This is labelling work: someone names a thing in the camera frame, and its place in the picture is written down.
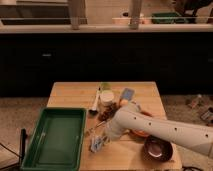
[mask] white cup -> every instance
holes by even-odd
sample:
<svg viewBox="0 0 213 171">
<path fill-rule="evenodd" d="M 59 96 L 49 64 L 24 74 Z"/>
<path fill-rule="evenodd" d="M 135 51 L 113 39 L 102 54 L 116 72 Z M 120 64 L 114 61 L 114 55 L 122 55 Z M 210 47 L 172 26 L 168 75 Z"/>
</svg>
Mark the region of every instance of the white cup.
<svg viewBox="0 0 213 171">
<path fill-rule="evenodd" d="M 111 90 L 103 90 L 100 94 L 100 100 L 103 106 L 110 106 L 114 100 L 114 93 Z"/>
</svg>

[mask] blue object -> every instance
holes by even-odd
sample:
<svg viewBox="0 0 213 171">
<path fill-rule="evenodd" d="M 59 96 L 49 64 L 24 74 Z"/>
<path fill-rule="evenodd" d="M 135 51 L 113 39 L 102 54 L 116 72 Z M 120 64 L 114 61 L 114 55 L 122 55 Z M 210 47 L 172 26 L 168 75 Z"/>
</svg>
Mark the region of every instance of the blue object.
<svg viewBox="0 0 213 171">
<path fill-rule="evenodd" d="M 132 90 L 130 88 L 125 88 L 121 94 L 120 99 L 126 99 L 126 100 L 130 101 L 130 100 L 132 100 L 134 93 L 135 93 L 134 90 Z"/>
</svg>

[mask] white object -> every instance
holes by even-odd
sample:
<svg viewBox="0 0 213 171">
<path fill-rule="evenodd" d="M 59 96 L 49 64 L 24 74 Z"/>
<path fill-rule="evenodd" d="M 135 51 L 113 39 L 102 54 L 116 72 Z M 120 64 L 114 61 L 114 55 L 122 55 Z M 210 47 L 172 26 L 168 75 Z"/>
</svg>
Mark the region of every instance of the white object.
<svg viewBox="0 0 213 171">
<path fill-rule="evenodd" d="M 91 108 L 92 111 L 96 111 L 97 110 L 99 96 L 100 96 L 100 90 L 97 90 L 96 91 L 96 95 L 95 95 L 95 100 L 94 100 L 92 108 Z"/>
<path fill-rule="evenodd" d="M 114 100 L 114 93 L 111 90 L 103 90 L 100 99 L 103 106 L 110 106 Z"/>
<path fill-rule="evenodd" d="M 213 158 L 213 128 L 141 115 L 136 104 L 128 103 L 107 123 L 105 134 L 110 140 L 116 140 L 126 129 L 145 131 Z"/>
</svg>

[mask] black cable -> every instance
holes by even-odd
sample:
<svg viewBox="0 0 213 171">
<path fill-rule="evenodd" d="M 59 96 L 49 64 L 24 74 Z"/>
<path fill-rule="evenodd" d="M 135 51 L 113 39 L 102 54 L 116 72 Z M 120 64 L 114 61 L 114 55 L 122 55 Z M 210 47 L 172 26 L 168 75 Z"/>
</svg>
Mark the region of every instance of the black cable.
<svg viewBox="0 0 213 171">
<path fill-rule="evenodd" d="M 4 144 L 0 143 L 0 146 L 2 146 L 3 148 L 5 148 L 6 150 L 8 150 L 9 152 L 13 153 L 14 155 L 16 155 L 17 157 L 21 157 L 20 155 L 18 155 L 16 152 L 10 150 L 9 148 L 7 148 Z"/>
<path fill-rule="evenodd" d="M 0 168 L 0 170 L 5 170 L 5 169 L 8 169 L 8 168 L 11 168 L 11 167 L 14 167 L 14 166 L 19 166 L 19 163 L 14 163 L 12 165 L 2 167 L 2 168 Z"/>
<path fill-rule="evenodd" d="M 183 166 L 183 171 L 203 171 L 203 169 L 194 166 Z"/>
</svg>

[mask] cable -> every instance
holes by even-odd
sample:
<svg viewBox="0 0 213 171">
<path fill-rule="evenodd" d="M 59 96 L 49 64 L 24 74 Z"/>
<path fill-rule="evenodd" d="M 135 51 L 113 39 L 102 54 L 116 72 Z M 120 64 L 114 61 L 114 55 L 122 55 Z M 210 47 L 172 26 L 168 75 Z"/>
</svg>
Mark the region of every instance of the cable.
<svg viewBox="0 0 213 171">
<path fill-rule="evenodd" d="M 9 152 L 13 153 L 14 155 L 16 155 L 17 157 L 21 157 L 20 155 L 18 155 L 16 152 L 10 150 L 9 148 L 7 148 L 5 145 L 3 145 L 2 143 L 0 143 L 0 146 L 2 146 L 3 148 L 5 148 L 6 150 L 8 150 Z"/>
<path fill-rule="evenodd" d="M 8 168 L 11 168 L 11 167 L 14 167 L 14 166 L 19 166 L 19 163 L 14 163 L 14 164 L 12 164 L 10 166 L 2 167 L 2 168 L 0 168 L 0 170 L 5 170 L 5 169 L 8 169 Z"/>
</svg>

